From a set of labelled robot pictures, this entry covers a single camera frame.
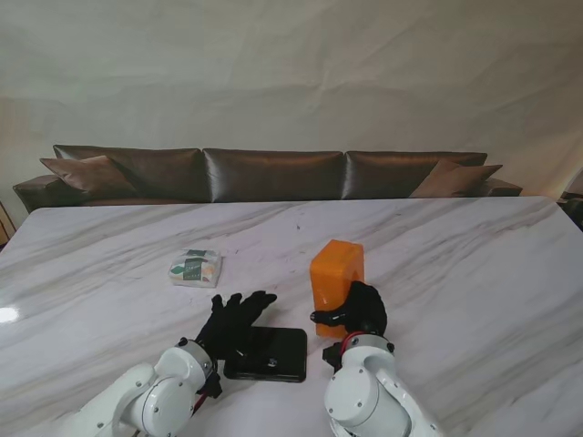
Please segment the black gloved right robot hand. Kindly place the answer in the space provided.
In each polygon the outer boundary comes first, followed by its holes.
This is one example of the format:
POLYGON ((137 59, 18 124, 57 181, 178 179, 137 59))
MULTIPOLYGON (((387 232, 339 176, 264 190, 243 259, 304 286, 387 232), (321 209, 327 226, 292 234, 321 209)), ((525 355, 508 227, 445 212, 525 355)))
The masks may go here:
POLYGON ((315 310, 310 319, 328 327, 342 326, 348 333, 368 332, 381 337, 387 327, 387 313, 379 291, 353 281, 344 303, 334 310, 315 310))

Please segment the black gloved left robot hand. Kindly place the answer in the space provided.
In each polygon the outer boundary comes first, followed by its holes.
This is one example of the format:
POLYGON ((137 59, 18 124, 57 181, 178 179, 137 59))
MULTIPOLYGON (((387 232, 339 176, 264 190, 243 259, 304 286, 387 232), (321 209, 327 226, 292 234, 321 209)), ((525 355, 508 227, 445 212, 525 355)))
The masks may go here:
POLYGON ((227 360, 242 351, 247 332, 260 315, 277 299, 272 293, 257 290, 246 298, 232 294, 226 303, 221 295, 211 300, 210 317, 195 342, 213 360, 227 360))

